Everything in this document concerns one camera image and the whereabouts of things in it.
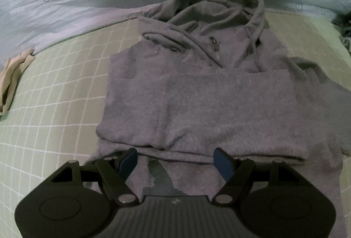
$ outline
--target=silver bolt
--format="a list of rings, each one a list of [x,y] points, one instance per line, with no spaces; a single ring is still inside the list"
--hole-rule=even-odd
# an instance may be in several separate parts
[[[135,195],[134,195],[134,194],[130,194],[130,193],[121,194],[121,195],[118,197],[118,200],[119,200],[121,203],[131,203],[131,202],[133,202],[135,199],[136,199]]]
[[[226,204],[226,203],[232,202],[233,198],[228,194],[220,194],[220,195],[216,196],[215,200],[218,203]]]

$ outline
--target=ribbed gray panel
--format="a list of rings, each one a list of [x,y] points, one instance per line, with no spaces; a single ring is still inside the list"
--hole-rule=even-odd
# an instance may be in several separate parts
[[[146,197],[134,208],[120,209],[95,238],[258,238],[229,208],[207,197]]]

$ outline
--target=gray fabric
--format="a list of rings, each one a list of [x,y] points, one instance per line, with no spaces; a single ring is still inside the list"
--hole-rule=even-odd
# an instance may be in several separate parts
[[[264,29],[262,0],[169,0],[139,20],[144,39],[110,58],[90,160],[134,146],[143,156],[127,183],[137,195],[211,198],[224,185],[210,164],[215,148],[262,163],[281,158],[331,199],[330,237],[346,237],[339,175],[342,151],[350,153],[350,92],[316,64],[287,57]],[[163,193],[152,192],[154,158],[172,180],[154,189]]]

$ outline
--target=beige garment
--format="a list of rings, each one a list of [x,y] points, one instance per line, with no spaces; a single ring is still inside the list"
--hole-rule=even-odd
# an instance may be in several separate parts
[[[0,115],[10,107],[19,77],[36,58],[30,55],[33,52],[34,49],[29,48],[17,57],[8,59],[5,68],[0,72]]]

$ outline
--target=gray hoodie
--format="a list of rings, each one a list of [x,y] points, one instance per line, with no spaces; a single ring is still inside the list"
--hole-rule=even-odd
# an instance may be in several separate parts
[[[351,93],[315,63],[288,58],[264,23],[262,0],[168,0],[140,17],[144,39],[110,57],[90,160],[133,146],[142,156],[127,183],[138,196],[211,198],[224,185],[215,148],[280,158],[329,197],[330,237],[346,237],[339,175]]]

